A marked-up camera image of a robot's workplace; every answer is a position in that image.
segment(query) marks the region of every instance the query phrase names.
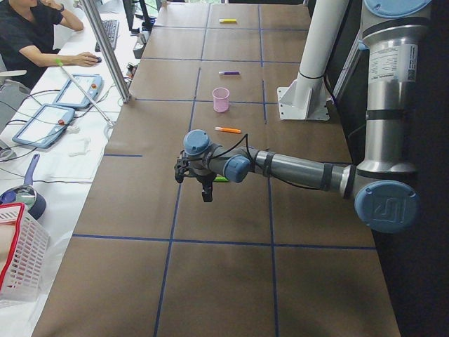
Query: tablet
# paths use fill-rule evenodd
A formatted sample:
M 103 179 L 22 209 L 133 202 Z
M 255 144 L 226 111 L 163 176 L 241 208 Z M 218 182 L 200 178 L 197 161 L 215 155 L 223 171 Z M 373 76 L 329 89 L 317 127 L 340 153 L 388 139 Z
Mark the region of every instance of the tablet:
M 73 74 L 73 77 L 92 99 L 98 96 L 103 85 L 103 78 L 100 75 Z M 83 109 L 89 103 L 90 100 L 79 90 L 78 86 L 71 79 L 65 82 L 61 92 L 59 92 L 53 102 L 54 105 L 73 107 L 74 109 Z
M 64 132 L 75 115 L 75 109 L 44 104 L 15 134 L 13 141 L 46 149 Z

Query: pink cup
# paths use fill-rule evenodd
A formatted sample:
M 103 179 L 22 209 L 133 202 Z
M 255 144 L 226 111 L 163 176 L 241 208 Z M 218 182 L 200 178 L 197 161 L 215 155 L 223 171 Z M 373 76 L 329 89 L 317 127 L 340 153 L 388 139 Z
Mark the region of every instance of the pink cup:
M 226 88 L 215 88 L 212 91 L 213 109 L 216 112 L 225 112 L 229 109 L 229 90 Z

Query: purple marker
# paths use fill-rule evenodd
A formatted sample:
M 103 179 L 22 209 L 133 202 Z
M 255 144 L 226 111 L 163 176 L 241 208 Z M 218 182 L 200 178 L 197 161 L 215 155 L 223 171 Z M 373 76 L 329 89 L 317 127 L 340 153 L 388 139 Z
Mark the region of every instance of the purple marker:
M 218 72 L 219 75 L 240 75 L 240 72 Z

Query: pan handle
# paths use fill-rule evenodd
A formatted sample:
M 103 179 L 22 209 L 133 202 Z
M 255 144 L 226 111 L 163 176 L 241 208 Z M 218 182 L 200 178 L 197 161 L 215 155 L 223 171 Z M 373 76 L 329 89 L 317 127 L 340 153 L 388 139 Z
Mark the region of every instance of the pan handle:
M 39 153 L 36 153 L 34 154 L 33 159 L 31 159 L 31 163 L 29 163 L 27 172 L 25 174 L 25 180 L 23 182 L 24 185 L 33 185 L 33 173 L 40 156 L 41 155 Z

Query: white basket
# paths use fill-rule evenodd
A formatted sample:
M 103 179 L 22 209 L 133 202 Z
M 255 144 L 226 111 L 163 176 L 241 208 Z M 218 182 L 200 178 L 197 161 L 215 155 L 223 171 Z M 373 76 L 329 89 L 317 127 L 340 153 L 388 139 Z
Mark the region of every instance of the white basket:
M 49 235 L 24 204 L 1 205 L 0 225 L 15 226 L 6 264 L 0 270 L 0 308 L 36 300 Z

